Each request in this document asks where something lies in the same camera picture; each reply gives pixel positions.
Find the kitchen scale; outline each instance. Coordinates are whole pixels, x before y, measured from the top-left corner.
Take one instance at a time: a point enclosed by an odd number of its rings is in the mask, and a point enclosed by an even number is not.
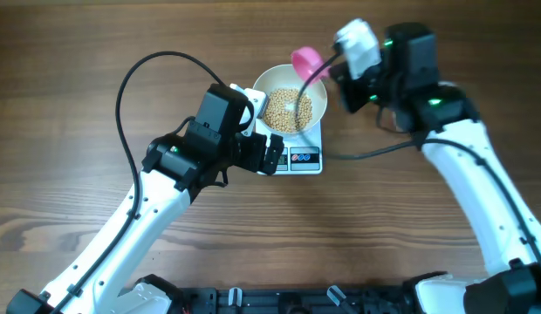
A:
[[[242,89],[236,84],[230,87],[242,92],[249,99],[255,109],[256,119],[251,121],[250,126],[242,132],[250,136],[255,128],[259,134],[267,136],[267,146],[271,143],[273,133],[262,121],[264,110],[268,102],[268,96],[264,92],[250,88]],[[250,113],[247,109],[243,112],[240,123],[249,120]],[[320,174],[323,171],[323,149],[321,143],[321,122],[317,122],[311,129],[304,131],[304,137],[299,134],[284,136],[284,151],[278,160],[277,172],[280,174]]]

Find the bowl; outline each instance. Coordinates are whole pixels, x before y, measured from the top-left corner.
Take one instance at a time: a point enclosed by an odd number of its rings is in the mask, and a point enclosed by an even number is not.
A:
[[[292,65],[277,65],[261,74],[253,85],[253,89],[264,92],[267,95],[271,95],[271,92],[274,92],[278,88],[296,88],[299,90],[303,85],[304,81],[296,74],[296,71],[294,71],[294,67]],[[321,81],[307,86],[305,93],[312,100],[312,119],[301,130],[301,132],[310,130],[321,120],[321,118],[323,118],[327,103],[326,89]],[[280,132],[270,126],[267,126],[263,119],[261,119],[261,122],[274,134],[283,137],[292,136],[298,133]]]

